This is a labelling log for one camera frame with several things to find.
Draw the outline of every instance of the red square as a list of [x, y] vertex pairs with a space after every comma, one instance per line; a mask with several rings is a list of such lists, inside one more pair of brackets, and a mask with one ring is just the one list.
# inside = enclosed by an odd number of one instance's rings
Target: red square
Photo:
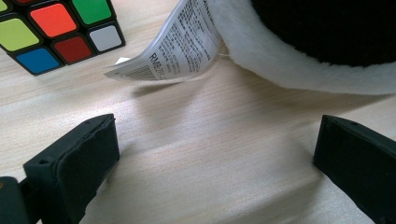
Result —
[[71, 11], [63, 3], [32, 9], [30, 17], [49, 38], [70, 34], [78, 29]]
[[76, 63], [93, 55], [86, 40], [79, 35], [57, 42], [53, 47], [67, 63]]

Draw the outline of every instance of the wooden table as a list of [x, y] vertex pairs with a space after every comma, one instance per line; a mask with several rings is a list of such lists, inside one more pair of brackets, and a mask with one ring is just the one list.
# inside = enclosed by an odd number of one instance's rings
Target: wooden table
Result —
[[127, 46], [33, 77], [0, 55], [0, 175], [114, 113], [121, 159], [81, 223], [372, 223], [312, 164], [323, 114], [396, 139], [396, 97], [285, 90], [218, 57], [182, 83], [116, 81], [177, 0], [113, 0]]

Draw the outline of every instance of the blue square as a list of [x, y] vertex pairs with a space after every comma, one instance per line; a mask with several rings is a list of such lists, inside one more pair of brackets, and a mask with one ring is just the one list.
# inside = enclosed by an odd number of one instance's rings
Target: blue square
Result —
[[16, 59], [34, 74], [43, 73], [60, 66], [48, 49], [35, 49], [20, 54]]

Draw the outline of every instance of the plush toy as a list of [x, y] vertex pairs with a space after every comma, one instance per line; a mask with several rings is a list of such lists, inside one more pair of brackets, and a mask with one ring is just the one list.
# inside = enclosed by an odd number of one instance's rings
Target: plush toy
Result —
[[292, 89], [396, 92], [396, 1], [208, 1], [231, 58]]

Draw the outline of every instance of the white label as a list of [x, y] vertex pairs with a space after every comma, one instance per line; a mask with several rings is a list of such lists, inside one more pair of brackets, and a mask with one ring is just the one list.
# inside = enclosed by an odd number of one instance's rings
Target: white label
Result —
[[165, 80], [202, 73], [219, 51], [221, 37], [207, 0], [181, 0], [151, 44], [137, 57], [115, 65], [107, 77]]

